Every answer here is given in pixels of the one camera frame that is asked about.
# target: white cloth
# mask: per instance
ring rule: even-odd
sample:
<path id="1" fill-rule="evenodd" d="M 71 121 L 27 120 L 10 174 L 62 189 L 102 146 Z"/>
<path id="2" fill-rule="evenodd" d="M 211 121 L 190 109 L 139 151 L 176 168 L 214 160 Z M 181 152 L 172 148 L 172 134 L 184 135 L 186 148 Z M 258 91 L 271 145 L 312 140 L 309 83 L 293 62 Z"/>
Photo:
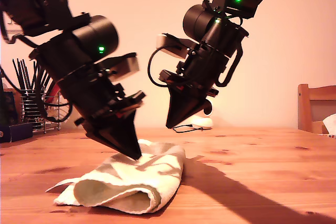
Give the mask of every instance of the white cloth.
<path id="1" fill-rule="evenodd" d="M 323 120 L 329 134 L 336 135 L 336 114 L 330 115 Z"/>
<path id="2" fill-rule="evenodd" d="M 115 154 L 82 177 L 63 180 L 48 189 L 72 183 L 54 203 L 105 206 L 130 214 L 161 209 L 180 185 L 185 152 L 169 143 L 139 140 L 139 145 L 142 157 L 138 161 Z"/>

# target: wooden table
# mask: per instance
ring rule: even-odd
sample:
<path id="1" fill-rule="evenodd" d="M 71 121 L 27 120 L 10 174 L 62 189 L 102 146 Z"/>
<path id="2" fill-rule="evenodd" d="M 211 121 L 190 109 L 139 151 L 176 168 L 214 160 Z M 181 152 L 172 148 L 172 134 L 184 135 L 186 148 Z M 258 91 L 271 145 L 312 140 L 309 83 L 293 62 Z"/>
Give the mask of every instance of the wooden table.
<path id="1" fill-rule="evenodd" d="M 113 155 L 84 132 L 1 144 L 1 223 L 336 223 L 336 140 L 294 129 L 223 128 L 138 137 L 182 145 L 187 160 L 173 200 L 154 214 L 58 207 L 44 191 Z"/>

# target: white object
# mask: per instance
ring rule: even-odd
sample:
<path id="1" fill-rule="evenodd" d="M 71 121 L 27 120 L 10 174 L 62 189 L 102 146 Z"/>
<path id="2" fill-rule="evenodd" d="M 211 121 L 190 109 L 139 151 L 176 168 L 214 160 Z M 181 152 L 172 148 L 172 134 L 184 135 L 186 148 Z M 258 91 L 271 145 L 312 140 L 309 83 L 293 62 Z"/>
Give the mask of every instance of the white object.
<path id="1" fill-rule="evenodd" d="M 214 126 L 214 123 L 212 119 L 210 118 L 212 112 L 213 112 L 213 104 L 212 101 L 208 100 L 211 103 L 211 111 L 209 114 L 205 114 L 204 110 L 199 111 L 195 115 L 191 116 L 191 124 L 193 125 L 193 128 L 203 128 L 205 130 L 212 129 L 212 126 Z"/>
<path id="2" fill-rule="evenodd" d="M 66 179 L 48 189 L 72 183 L 54 203 L 105 206 L 138 215 L 161 209 L 179 187 L 185 152 L 168 143 L 139 140 L 139 145 L 138 161 L 119 153 L 81 178 Z"/>
<path id="3" fill-rule="evenodd" d="M 336 114 L 330 115 L 323 120 L 330 135 L 336 135 Z"/>
<path id="4" fill-rule="evenodd" d="M 203 118 L 198 115 L 194 115 L 191 118 L 191 124 L 193 125 L 193 128 L 203 128 L 205 130 L 211 129 L 214 125 L 211 118 Z"/>

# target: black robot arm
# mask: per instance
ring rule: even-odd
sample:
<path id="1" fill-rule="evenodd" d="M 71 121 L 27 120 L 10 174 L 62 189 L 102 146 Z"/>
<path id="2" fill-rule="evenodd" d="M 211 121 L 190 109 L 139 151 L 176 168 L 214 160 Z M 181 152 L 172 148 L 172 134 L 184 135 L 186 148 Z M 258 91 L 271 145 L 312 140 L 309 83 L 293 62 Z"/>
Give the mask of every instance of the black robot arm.
<path id="1" fill-rule="evenodd" d="M 69 101 L 70 112 L 74 106 L 81 114 L 75 123 L 82 124 L 88 137 L 138 159 L 141 151 L 133 120 L 145 94 L 139 91 L 126 97 L 121 84 L 112 84 L 139 70 L 136 53 L 102 60 L 114 52 L 119 43 L 113 24 L 103 16 L 91 17 L 87 13 L 73 17 L 67 0 L 0 0 L 0 9 L 5 42 L 13 44 L 20 39 L 34 48 L 30 59 L 36 60 L 58 84 Z M 4 13 L 21 26 L 23 34 L 8 37 Z M 52 30 L 62 33 L 42 45 L 26 37 Z M 62 121 L 48 116 L 39 83 L 37 87 L 37 98 L 19 92 L 36 101 L 43 117 L 53 122 Z"/>
<path id="2" fill-rule="evenodd" d="M 249 35 L 241 25 L 243 18 L 254 16 L 262 0 L 203 0 L 202 5 L 191 7 L 184 16 L 184 32 L 192 38 L 179 39 L 169 34 L 157 38 L 157 51 L 164 50 L 170 55 L 185 59 L 177 65 L 176 73 L 162 70 L 159 79 L 168 87 L 171 95 L 166 126 L 172 128 L 189 116 L 211 104 L 208 95 L 215 97 L 218 91 L 213 88 L 225 87 L 243 55 L 242 40 Z M 240 24 L 230 21 L 239 18 Z M 236 52 L 235 59 L 223 82 L 219 76 L 226 69 L 229 59 Z"/>

